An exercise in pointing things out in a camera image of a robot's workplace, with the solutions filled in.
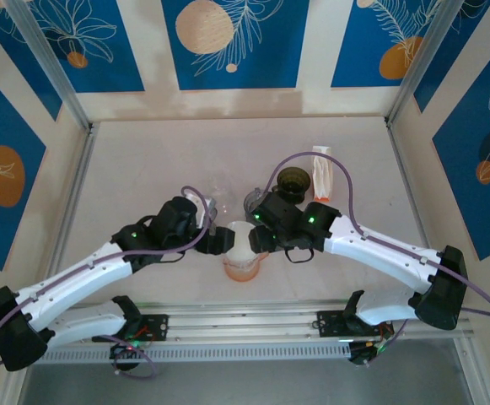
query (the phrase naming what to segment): orange circle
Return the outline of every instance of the orange circle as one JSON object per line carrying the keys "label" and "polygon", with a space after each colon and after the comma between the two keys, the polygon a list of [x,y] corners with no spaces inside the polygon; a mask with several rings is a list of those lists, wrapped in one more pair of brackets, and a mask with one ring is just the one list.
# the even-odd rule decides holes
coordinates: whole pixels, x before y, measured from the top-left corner
{"label": "orange circle", "polygon": [[481,184],[490,184],[490,162],[488,160],[483,160],[477,166],[477,179]]}
{"label": "orange circle", "polygon": [[413,36],[392,46],[381,58],[380,74],[389,80],[404,78],[423,38]]}
{"label": "orange circle", "polygon": [[79,52],[72,51],[67,55],[68,63],[73,65],[77,69],[83,69],[87,67],[87,57]]}
{"label": "orange circle", "polygon": [[11,208],[22,197],[25,170],[22,158],[8,146],[0,146],[0,172],[0,206]]}
{"label": "orange circle", "polygon": [[175,20],[180,43],[198,55],[218,52],[234,38],[228,13],[212,0],[195,0],[181,10]]}

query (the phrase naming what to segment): orange dot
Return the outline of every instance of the orange dot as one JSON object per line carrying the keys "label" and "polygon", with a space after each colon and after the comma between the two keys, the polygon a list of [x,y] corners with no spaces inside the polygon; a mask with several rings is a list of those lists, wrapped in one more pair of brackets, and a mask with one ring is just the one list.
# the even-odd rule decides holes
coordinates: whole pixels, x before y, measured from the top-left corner
{"label": "orange dot", "polygon": [[83,69],[87,67],[87,57],[79,52],[72,51],[67,55],[68,63],[73,65],[77,69]]}
{"label": "orange dot", "polygon": [[18,153],[0,146],[0,206],[11,208],[22,197],[25,186],[24,163]]}
{"label": "orange dot", "polygon": [[484,185],[490,183],[490,162],[488,160],[483,160],[477,166],[477,179]]}
{"label": "orange dot", "polygon": [[380,74],[389,80],[404,78],[423,38],[413,36],[392,46],[381,58]]}

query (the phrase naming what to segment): white table surface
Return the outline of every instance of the white table surface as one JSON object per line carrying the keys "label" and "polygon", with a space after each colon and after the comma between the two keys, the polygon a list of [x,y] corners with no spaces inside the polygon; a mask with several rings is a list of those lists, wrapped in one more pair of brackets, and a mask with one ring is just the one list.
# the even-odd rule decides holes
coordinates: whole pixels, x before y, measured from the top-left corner
{"label": "white table surface", "polygon": [[[422,244],[381,117],[108,121],[100,124],[62,268],[102,246],[124,225],[157,214],[182,186],[208,194],[213,177],[230,184],[236,196],[231,215],[217,224],[244,219],[245,195],[264,187],[279,161],[313,145],[332,146],[332,155],[351,173],[359,223]],[[288,165],[311,170],[311,162],[303,157]],[[331,205],[347,213],[347,184],[336,168]],[[400,285],[351,259],[322,253],[300,265],[282,252],[271,254],[248,283],[229,279],[221,261],[189,251],[181,262],[146,267],[86,302],[123,294],[138,303],[346,299],[358,289]]]}

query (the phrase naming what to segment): metal frame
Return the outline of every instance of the metal frame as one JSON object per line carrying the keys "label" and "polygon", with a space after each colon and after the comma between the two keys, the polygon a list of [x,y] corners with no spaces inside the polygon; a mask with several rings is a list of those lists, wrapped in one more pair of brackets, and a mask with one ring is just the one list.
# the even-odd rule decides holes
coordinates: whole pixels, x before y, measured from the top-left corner
{"label": "metal frame", "polygon": [[36,61],[50,80],[63,103],[70,110],[79,126],[88,129],[89,119],[80,105],[76,92],[68,80],[65,71],[57,60],[56,54],[48,44],[44,33],[30,12],[29,6],[23,0],[4,0],[10,19],[18,27],[27,46],[35,55]]}
{"label": "metal frame", "polygon": [[396,163],[398,164],[398,169],[402,175],[402,182],[404,183],[404,187],[406,188],[407,199],[410,202],[410,206],[412,207],[413,217],[415,218],[415,223],[417,224],[417,229],[419,231],[419,235],[421,236],[421,241],[423,243],[423,247],[429,248],[430,241],[428,240],[427,234],[424,230],[423,219],[419,214],[419,210],[417,209],[417,202],[415,197],[413,196],[412,184],[409,181],[409,178],[406,173],[406,162],[401,156],[400,149],[398,146],[398,142],[392,132],[392,127],[387,126],[387,132],[389,133],[390,144],[393,147],[393,152],[395,153]]}
{"label": "metal frame", "polygon": [[[166,341],[145,348],[152,360],[167,363],[347,358],[350,342],[369,341],[370,338],[320,337],[319,330],[313,327],[318,311],[339,311],[344,306],[344,301],[324,300],[139,307],[143,314],[170,316]],[[400,326],[401,322],[395,322],[395,328]],[[473,331],[467,319],[459,319],[458,327],[448,332],[420,321],[410,321],[400,339],[468,336],[473,336]],[[49,350],[37,364],[107,363],[110,346],[90,341],[75,343]]]}
{"label": "metal frame", "polygon": [[464,4],[464,1],[465,0],[443,1],[443,5],[440,7],[438,13],[430,24],[427,34],[424,36],[419,52],[413,59],[412,64],[407,69],[406,76],[402,80],[393,106],[387,114],[387,127],[390,127],[393,124],[398,113],[413,96],[415,89],[428,69],[428,65],[449,31],[450,25],[456,15],[460,12],[460,8],[462,7],[462,4]]}
{"label": "metal frame", "polygon": [[475,404],[490,405],[490,370],[475,337],[454,339],[460,365]]}
{"label": "metal frame", "polygon": [[62,256],[65,246],[67,245],[68,236],[70,235],[70,229],[72,228],[74,216],[78,207],[79,196],[83,188],[85,176],[87,175],[89,161],[91,160],[91,154],[93,153],[94,141],[99,133],[99,128],[100,124],[98,123],[92,125],[89,134],[85,138],[85,143],[83,144],[78,167],[74,173],[73,184],[68,195],[61,226],[59,228],[59,234],[57,235],[57,241],[53,247],[51,260],[43,278],[49,278],[56,275],[61,268]]}

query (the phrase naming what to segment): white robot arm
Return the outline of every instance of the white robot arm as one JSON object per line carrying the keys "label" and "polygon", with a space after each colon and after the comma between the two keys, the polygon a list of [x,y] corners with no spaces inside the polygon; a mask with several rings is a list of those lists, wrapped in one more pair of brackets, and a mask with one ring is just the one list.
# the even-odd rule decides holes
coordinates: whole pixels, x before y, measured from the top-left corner
{"label": "white robot arm", "polygon": [[16,293],[0,288],[0,322],[15,311],[0,327],[0,354],[7,370],[33,364],[48,347],[100,335],[131,336],[141,314],[126,296],[93,308],[68,309],[107,284],[164,263],[165,253],[177,251],[182,258],[185,249],[180,248],[194,245],[191,240],[197,241],[194,248],[201,253],[229,250],[234,244],[232,230],[218,227],[212,234],[198,228],[216,215],[214,201],[205,203],[208,216],[191,194],[174,197],[158,215],[125,226],[99,250],[56,276]]}
{"label": "white robot arm", "polygon": [[466,286],[438,270],[444,266],[466,277],[462,253],[408,245],[354,223],[338,210],[311,202],[302,212],[275,193],[267,193],[252,212],[262,223],[250,232],[256,253],[294,249],[323,251],[376,268],[403,282],[406,289],[353,293],[344,321],[356,333],[383,321],[418,318],[440,329],[456,327]]}

